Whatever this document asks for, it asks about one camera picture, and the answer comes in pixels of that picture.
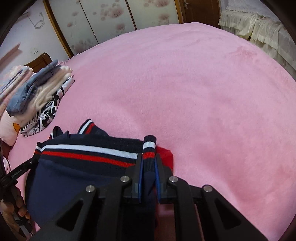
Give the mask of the person's left hand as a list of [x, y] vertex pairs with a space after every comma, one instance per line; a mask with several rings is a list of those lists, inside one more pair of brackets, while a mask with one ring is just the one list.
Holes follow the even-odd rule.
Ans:
[[[24, 204], [23, 197], [21, 195], [21, 191], [17, 187], [13, 187], [11, 189], [12, 194], [15, 196], [16, 206], [18, 207], [18, 214], [21, 217], [25, 217], [26, 219], [30, 220], [31, 216]], [[17, 225], [16, 221], [14, 220], [13, 213], [15, 212], [15, 207], [11, 202], [1, 200], [1, 213], [3, 215], [4, 220], [10, 227], [13, 232], [18, 233], [20, 227]]]

